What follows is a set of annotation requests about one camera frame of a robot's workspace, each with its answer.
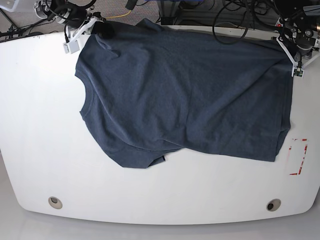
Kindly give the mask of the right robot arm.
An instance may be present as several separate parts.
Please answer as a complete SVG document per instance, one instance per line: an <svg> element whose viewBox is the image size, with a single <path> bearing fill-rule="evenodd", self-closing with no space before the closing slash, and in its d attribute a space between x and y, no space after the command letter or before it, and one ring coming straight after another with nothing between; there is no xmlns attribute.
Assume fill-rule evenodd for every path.
<svg viewBox="0 0 320 240"><path fill-rule="evenodd" d="M39 0L33 9L40 19L55 21L64 25L64 36L69 43L77 35L98 35L103 39L111 39L115 30L100 12L94 9L94 0L86 5L77 5L68 0Z"/></svg>

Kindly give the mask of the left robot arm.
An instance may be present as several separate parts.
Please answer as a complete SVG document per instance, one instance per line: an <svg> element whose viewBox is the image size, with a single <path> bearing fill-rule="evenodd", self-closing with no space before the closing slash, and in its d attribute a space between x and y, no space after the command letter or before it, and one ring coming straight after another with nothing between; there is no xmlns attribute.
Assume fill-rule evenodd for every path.
<svg viewBox="0 0 320 240"><path fill-rule="evenodd" d="M256 7L261 3L278 15L280 25L267 24L258 17ZM224 42L216 36L216 22L219 15L233 4L241 4L245 7L242 19L247 21L247 26L241 37L231 42ZM288 55L298 65L302 64L303 57L320 48L320 2L318 0L229 0L213 19L213 37L223 45L236 44L246 36L250 21L279 33L278 42L284 45Z"/></svg>

